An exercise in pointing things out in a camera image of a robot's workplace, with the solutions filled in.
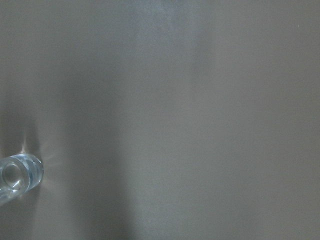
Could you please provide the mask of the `clear glass sauce bottle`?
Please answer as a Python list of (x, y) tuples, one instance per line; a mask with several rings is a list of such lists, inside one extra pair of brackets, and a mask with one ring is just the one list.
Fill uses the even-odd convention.
[(37, 187), (44, 166), (33, 154), (20, 153), (0, 160), (0, 204), (4, 205)]

